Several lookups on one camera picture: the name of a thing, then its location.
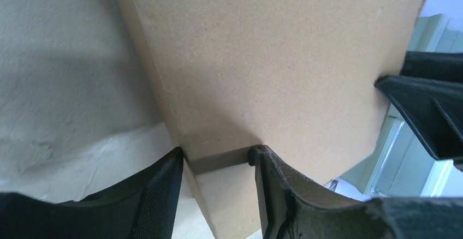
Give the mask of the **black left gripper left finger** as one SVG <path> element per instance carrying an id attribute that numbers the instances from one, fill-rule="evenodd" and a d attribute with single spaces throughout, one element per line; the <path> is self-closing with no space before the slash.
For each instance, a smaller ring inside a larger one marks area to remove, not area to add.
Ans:
<path id="1" fill-rule="evenodd" d="M 80 201 L 1 193 L 1 238 L 171 238 L 183 174 L 177 147 L 140 172 Z"/>

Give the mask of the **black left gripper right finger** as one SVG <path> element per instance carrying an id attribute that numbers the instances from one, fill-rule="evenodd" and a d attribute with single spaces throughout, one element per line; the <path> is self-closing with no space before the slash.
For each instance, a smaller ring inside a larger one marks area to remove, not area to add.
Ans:
<path id="1" fill-rule="evenodd" d="M 340 195 L 286 164 L 266 145 L 255 168 L 264 238 L 462 238 L 462 198 Z"/>

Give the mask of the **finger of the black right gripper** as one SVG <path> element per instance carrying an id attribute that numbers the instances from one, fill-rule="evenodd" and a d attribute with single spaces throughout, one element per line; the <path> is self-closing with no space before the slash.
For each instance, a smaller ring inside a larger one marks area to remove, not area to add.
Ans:
<path id="1" fill-rule="evenodd" d="M 398 75 L 380 76 L 378 89 L 435 160 L 462 165 L 462 54 L 406 53 Z"/>

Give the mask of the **brown cardboard box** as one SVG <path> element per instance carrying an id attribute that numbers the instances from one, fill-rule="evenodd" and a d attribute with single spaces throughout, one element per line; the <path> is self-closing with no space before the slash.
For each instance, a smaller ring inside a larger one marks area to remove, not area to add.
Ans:
<path id="1" fill-rule="evenodd" d="M 247 152 L 320 184 L 375 149 L 425 0 L 116 0 L 215 238 L 260 228 Z"/>

